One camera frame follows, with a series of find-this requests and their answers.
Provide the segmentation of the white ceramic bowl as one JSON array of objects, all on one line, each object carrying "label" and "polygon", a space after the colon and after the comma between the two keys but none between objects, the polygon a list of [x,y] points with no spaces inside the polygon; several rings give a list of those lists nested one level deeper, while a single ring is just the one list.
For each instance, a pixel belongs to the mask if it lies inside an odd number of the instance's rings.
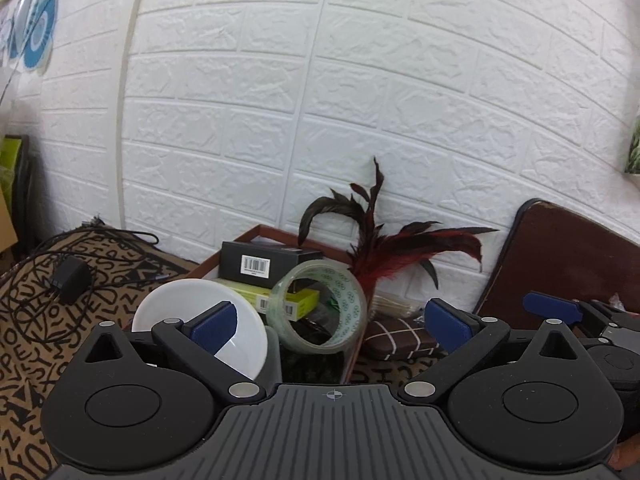
[{"label": "white ceramic bowl", "polygon": [[168,318],[183,322],[186,336],[218,360],[255,379],[268,354],[268,338],[257,311],[237,292],[214,281],[184,278],[146,296],[132,321],[148,332]]}]

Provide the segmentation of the black barcode box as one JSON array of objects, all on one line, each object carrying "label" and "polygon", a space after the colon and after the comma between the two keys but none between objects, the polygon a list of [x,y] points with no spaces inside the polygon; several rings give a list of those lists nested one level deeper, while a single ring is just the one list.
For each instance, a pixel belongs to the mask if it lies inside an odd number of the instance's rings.
[{"label": "black barcode box", "polygon": [[259,287],[273,287],[300,264],[323,258],[317,249],[278,244],[224,242],[218,276],[223,280]]}]

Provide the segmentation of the clear packing tape roll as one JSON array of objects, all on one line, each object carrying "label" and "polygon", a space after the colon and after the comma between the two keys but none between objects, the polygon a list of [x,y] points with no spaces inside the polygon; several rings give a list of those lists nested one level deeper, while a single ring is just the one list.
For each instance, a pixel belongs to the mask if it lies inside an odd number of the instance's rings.
[{"label": "clear packing tape roll", "polygon": [[348,350],[367,324],[367,300],[348,266],[328,259],[296,266],[271,289],[267,324],[303,354]]}]

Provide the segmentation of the brown checked pouch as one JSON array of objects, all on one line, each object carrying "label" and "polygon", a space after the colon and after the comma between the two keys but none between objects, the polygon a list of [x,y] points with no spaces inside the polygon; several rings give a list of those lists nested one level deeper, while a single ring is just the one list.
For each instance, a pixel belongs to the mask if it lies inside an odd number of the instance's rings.
[{"label": "brown checked pouch", "polygon": [[384,318],[370,322],[360,347],[364,356],[377,361],[417,359],[439,350],[437,341],[417,318]]}]

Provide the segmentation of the cotton swab packet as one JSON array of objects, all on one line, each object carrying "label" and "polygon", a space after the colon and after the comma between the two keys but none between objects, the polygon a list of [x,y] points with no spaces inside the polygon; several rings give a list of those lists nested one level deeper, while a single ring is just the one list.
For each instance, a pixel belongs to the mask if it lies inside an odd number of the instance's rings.
[{"label": "cotton swab packet", "polygon": [[377,292],[371,300],[372,312],[386,318],[416,318],[424,309],[424,303],[401,296]]}]

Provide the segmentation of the red black feather duster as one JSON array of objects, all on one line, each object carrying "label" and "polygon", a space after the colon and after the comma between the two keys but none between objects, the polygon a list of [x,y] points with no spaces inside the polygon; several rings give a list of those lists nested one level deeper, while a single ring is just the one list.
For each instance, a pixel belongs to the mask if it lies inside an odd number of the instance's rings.
[{"label": "red black feather duster", "polygon": [[477,263],[483,262],[480,237],[495,232],[488,226],[440,228],[436,221],[415,221],[403,226],[395,234],[385,234],[382,223],[376,222],[376,205],[385,176],[380,164],[373,163],[374,185],[364,188],[352,182],[352,194],[333,190],[311,202],[299,220],[297,244],[303,245],[312,222],[322,214],[337,214],[358,226],[358,240],[347,252],[349,270],[360,284],[364,296],[372,298],[378,281],[393,278],[408,266],[420,266],[439,285],[432,259],[445,252],[462,252]]}]

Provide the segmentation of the black power adapter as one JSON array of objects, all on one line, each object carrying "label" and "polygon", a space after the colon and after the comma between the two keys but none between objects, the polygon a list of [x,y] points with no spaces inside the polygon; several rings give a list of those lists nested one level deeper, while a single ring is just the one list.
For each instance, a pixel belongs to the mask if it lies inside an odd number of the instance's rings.
[{"label": "black power adapter", "polygon": [[50,285],[61,304],[74,304],[92,285],[91,268],[75,256],[66,256],[54,269]]}]

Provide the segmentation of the floral plastic bag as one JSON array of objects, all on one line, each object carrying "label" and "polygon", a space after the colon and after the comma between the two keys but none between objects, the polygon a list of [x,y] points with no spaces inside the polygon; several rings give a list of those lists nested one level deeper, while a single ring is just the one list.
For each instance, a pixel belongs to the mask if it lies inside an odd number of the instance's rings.
[{"label": "floral plastic bag", "polygon": [[640,117],[636,118],[625,166],[626,174],[640,174]]}]

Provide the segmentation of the brown cardboard carton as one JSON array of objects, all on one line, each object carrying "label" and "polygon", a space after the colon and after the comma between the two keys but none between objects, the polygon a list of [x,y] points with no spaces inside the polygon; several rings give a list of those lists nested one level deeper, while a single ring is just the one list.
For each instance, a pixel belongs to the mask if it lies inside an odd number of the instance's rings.
[{"label": "brown cardboard carton", "polygon": [[17,235],[14,230],[8,206],[0,193],[0,252],[5,252],[17,242]]}]

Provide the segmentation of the blue round wall decoration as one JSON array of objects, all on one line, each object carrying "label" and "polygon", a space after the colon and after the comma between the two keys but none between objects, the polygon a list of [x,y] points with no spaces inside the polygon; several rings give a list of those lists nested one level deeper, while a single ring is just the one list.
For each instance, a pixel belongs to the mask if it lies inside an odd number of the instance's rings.
[{"label": "blue round wall decoration", "polygon": [[53,47],[58,0],[17,0],[1,12],[1,53],[24,70],[44,70]]}]

